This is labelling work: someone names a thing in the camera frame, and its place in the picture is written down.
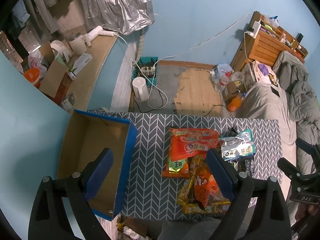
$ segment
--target orange bucket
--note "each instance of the orange bucket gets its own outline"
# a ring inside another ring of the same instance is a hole
[[[23,76],[36,88],[40,87],[40,70],[33,67],[28,69]]]

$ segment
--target purple object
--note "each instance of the purple object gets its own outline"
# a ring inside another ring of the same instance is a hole
[[[260,69],[260,71],[262,72],[262,74],[264,76],[268,76],[269,75],[269,70],[268,68],[266,67],[266,65],[264,65],[263,63],[259,63],[258,64],[258,68]]]

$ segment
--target orange soda bottle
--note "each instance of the orange soda bottle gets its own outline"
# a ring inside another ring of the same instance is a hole
[[[239,94],[229,103],[229,105],[228,105],[228,107],[227,107],[228,110],[229,110],[230,112],[236,111],[236,110],[239,108],[239,106],[241,106],[244,97],[245,97],[245,93],[243,93],[243,94],[239,93]]]

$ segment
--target chevron patterned tablecloth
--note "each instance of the chevron patterned tablecloth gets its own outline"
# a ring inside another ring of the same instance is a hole
[[[122,214],[154,220],[190,220],[205,215],[185,215],[176,196],[184,179],[162,178],[170,145],[169,127],[216,129],[229,136],[231,128],[250,128],[256,147],[255,178],[273,175],[281,184],[282,173],[277,161],[282,157],[281,138],[277,120],[199,117],[174,114],[107,113],[103,108],[89,112],[130,119],[138,130],[132,156],[127,196]]]

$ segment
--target silver curtain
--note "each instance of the silver curtain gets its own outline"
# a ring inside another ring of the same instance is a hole
[[[151,0],[81,0],[87,30],[104,29],[128,35],[154,23]]]

